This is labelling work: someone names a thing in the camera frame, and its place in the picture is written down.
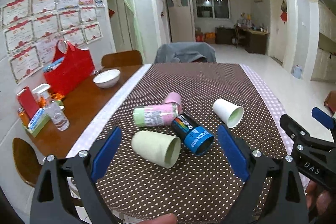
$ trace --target red tote bag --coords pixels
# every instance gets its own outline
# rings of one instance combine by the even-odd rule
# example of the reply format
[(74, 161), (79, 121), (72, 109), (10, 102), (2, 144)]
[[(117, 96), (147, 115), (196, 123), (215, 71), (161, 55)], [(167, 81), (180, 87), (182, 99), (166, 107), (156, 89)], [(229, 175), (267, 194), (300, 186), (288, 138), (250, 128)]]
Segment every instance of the red tote bag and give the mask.
[(43, 73), (47, 83), (51, 85), (51, 89), (55, 93), (67, 95), (70, 91), (74, 90), (79, 83), (88, 78), (94, 71), (95, 67), (90, 55), (89, 50), (81, 50), (70, 42), (67, 52), (64, 54), (58, 49), (56, 44), (56, 52), (53, 62), (64, 57), (62, 63), (54, 70)]

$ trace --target window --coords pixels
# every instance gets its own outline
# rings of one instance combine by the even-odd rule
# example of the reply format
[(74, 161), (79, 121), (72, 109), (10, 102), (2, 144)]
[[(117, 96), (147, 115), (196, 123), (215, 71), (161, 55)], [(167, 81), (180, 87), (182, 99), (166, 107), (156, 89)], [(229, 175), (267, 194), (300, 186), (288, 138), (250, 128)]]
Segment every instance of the window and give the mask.
[(229, 0), (196, 0), (198, 18), (230, 19)]

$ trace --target wooden chair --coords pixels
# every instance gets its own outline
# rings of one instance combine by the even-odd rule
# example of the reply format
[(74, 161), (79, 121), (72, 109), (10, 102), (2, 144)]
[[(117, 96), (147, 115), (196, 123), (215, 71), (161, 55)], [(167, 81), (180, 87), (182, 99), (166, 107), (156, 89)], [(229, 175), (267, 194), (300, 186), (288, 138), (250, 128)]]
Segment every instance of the wooden chair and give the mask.
[[(14, 138), (13, 157), (16, 170), (22, 180), (26, 184), (35, 187), (42, 165), (37, 160), (34, 149), (26, 141)], [(72, 202), (76, 206), (83, 207), (82, 201), (78, 198), (72, 198)]]
[(142, 57), (139, 51), (117, 52), (103, 56), (101, 65), (103, 68), (142, 65)]
[(244, 39), (246, 39), (246, 36), (241, 35), (241, 34), (239, 33), (239, 30), (240, 30), (240, 28), (239, 28), (238, 26), (236, 26), (236, 27), (235, 27), (235, 31), (236, 31), (236, 40), (237, 40), (237, 42), (236, 42), (236, 48), (238, 47), (238, 44), (239, 44), (239, 41), (240, 41), (240, 40), (244, 40)]

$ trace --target human hand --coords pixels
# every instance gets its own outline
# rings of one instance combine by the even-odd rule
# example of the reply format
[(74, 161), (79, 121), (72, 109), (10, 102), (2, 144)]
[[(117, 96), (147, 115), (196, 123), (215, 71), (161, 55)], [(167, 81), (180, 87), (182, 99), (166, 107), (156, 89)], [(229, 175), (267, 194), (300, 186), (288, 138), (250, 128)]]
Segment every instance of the human hand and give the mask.
[(306, 193), (306, 202), (308, 209), (311, 207), (314, 201), (316, 201), (317, 211), (319, 215), (322, 215), (332, 201), (331, 194), (326, 190), (319, 194), (317, 183), (312, 180), (309, 182), (306, 188)]
[(177, 217), (174, 214), (167, 214), (155, 219), (142, 221), (141, 224), (177, 224)]

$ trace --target white paper cup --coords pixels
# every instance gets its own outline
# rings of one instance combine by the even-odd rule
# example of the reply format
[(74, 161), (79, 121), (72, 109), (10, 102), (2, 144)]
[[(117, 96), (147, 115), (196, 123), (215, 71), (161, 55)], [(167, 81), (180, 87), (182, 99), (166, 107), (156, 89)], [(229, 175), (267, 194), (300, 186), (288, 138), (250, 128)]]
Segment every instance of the white paper cup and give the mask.
[(234, 128), (243, 118), (244, 108), (224, 99), (217, 99), (212, 110), (222, 119), (228, 128)]
[(141, 157), (169, 169), (179, 158), (181, 139), (158, 132), (139, 131), (133, 136), (131, 145)]

